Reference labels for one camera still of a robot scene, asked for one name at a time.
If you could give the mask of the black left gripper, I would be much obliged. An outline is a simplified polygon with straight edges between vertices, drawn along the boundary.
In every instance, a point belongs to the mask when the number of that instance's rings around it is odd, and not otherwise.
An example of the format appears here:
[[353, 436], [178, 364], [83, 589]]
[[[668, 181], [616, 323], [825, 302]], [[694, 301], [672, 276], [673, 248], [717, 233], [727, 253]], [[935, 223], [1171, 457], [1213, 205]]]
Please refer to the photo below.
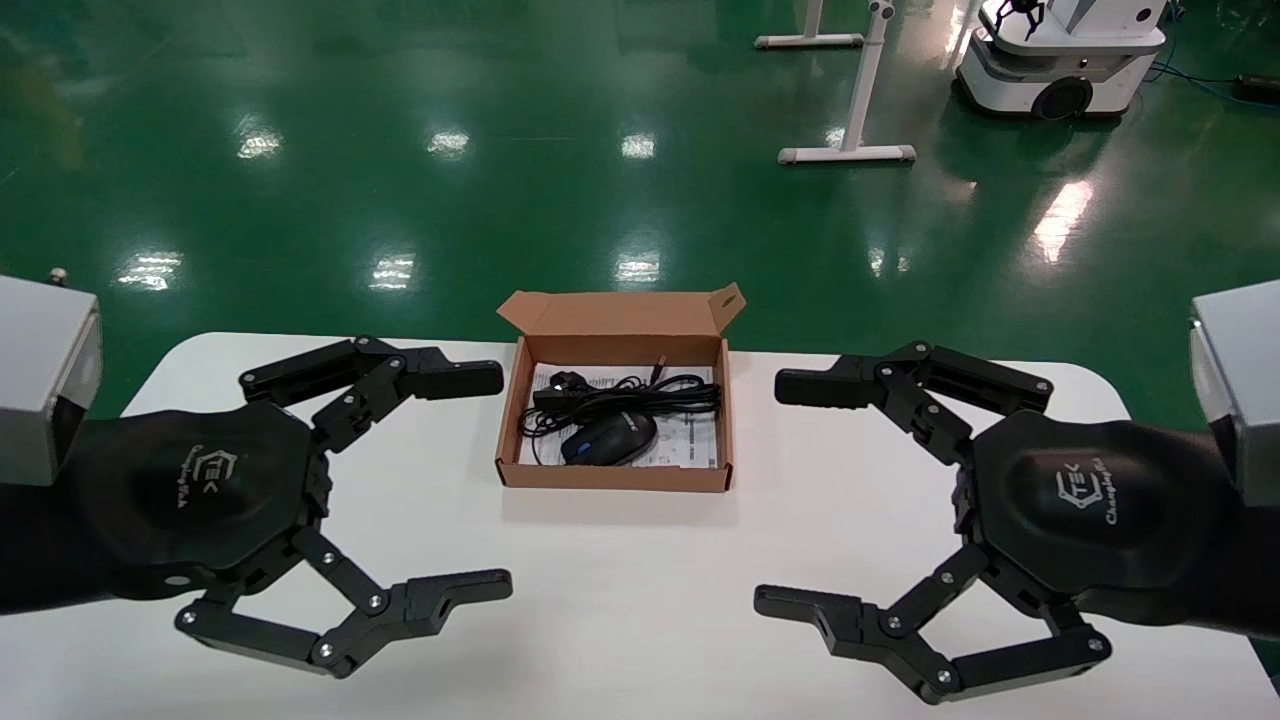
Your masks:
[[[456, 363], [438, 347], [357, 336], [250, 369], [239, 387], [252, 404], [232, 411], [91, 421], [77, 437], [65, 483], [105, 553], [109, 594], [146, 601], [207, 589], [177, 614], [178, 632], [338, 679], [390, 643], [438, 635], [460, 606], [512, 596], [504, 569], [383, 588], [315, 529], [332, 491], [324, 452], [347, 450], [410, 398], [500, 393], [499, 363]], [[339, 396], [312, 415], [312, 432], [280, 409], [330, 392]], [[300, 562], [351, 603], [342, 623], [316, 633], [236, 611]]]

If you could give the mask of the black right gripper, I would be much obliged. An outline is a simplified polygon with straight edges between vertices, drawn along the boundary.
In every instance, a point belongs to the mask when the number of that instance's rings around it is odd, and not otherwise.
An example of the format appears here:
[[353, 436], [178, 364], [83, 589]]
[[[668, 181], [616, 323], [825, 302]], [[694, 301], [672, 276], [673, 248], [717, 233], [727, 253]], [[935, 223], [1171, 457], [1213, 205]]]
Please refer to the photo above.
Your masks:
[[[780, 404], [874, 407], [943, 465], [965, 465], [964, 530], [977, 544], [887, 609], [758, 585], [755, 611], [812, 624], [832, 656], [881, 665], [928, 705], [1102, 664], [1112, 646], [1078, 609], [1146, 626], [1192, 623], [1192, 578], [1236, 511], [1213, 438], [1135, 421], [1055, 420], [1038, 414], [1052, 392], [1044, 378], [923, 341], [879, 356], [845, 354], [826, 370], [777, 372]], [[973, 441], [938, 395], [1006, 418]], [[923, 630], [975, 582], [1042, 619], [1050, 637], [945, 657]]]

